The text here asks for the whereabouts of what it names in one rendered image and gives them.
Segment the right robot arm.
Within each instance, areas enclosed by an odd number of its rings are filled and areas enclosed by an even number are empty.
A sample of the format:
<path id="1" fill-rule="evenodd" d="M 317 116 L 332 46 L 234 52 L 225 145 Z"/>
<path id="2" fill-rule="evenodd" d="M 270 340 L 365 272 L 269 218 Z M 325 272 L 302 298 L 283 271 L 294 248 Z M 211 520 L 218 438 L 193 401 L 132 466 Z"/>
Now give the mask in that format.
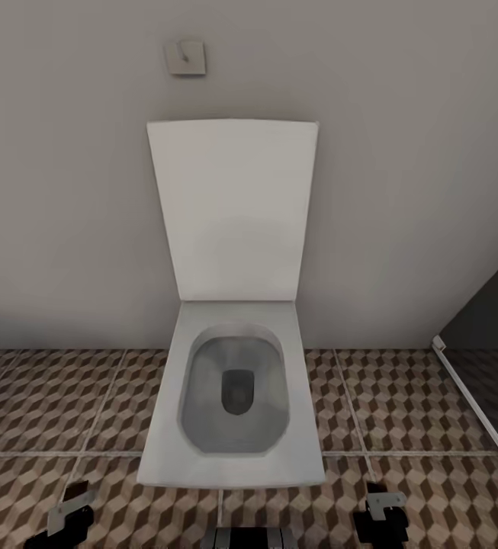
<path id="1" fill-rule="evenodd" d="M 373 549 L 403 549 L 408 541 L 401 506 L 407 504 L 403 492 L 367 494 L 365 512 L 354 512 L 356 531 L 361 543 L 373 544 Z"/>

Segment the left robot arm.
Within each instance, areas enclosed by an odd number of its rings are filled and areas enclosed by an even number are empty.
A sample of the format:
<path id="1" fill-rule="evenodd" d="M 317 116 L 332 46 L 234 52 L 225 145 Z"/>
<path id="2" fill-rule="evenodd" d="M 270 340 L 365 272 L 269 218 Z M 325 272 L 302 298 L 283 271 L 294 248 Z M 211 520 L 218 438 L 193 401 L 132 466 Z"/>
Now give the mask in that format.
<path id="1" fill-rule="evenodd" d="M 47 514 L 47 530 L 27 540 L 24 549 L 75 549 L 87 538 L 87 528 L 93 523 L 88 505 L 95 499 L 96 492 L 90 490 L 54 506 Z"/>

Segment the mousetrap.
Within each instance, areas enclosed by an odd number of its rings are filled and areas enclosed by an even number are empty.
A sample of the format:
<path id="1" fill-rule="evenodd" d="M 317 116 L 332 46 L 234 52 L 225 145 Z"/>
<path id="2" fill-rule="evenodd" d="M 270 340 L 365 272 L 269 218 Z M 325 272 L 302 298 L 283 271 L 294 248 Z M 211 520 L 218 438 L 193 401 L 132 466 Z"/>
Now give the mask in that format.
<path id="1" fill-rule="evenodd" d="M 75 498 L 82 493 L 85 493 L 86 487 L 88 486 L 88 481 L 82 481 L 80 483 L 70 484 L 65 489 L 65 494 L 63 495 L 63 502 L 68 501 L 68 499 Z"/>
<path id="2" fill-rule="evenodd" d="M 386 492 L 388 492 L 387 485 L 385 485 L 385 484 L 373 483 L 373 482 L 368 482 L 367 481 L 367 485 L 368 485 L 368 494 L 369 493 L 386 493 Z"/>

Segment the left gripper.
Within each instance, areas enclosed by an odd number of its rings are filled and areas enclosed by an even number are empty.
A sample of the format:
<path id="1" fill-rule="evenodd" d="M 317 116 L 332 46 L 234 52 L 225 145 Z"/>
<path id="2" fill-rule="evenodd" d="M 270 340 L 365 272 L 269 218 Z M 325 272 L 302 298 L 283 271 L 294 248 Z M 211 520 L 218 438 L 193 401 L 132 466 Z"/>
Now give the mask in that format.
<path id="1" fill-rule="evenodd" d="M 87 538 L 87 528 L 93 523 L 93 512 L 90 506 L 85 506 L 84 511 L 66 518 L 64 529 L 50 537 L 47 530 L 33 536 L 26 541 L 24 549 L 51 549 L 57 544 L 70 544 L 71 549 Z"/>

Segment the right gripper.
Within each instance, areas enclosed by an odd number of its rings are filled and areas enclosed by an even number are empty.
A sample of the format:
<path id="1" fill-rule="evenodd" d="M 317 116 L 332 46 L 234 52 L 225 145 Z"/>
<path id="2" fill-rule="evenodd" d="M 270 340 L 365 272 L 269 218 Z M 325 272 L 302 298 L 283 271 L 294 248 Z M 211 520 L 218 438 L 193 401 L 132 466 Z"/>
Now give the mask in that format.
<path id="1" fill-rule="evenodd" d="M 380 536 L 390 535 L 396 538 L 400 543 L 408 541 L 406 534 L 406 523 L 402 512 L 399 509 L 385 509 L 385 521 L 375 521 L 368 509 L 365 512 L 354 512 L 356 531 L 358 532 L 361 543 L 373 544 L 375 549 L 376 540 Z"/>

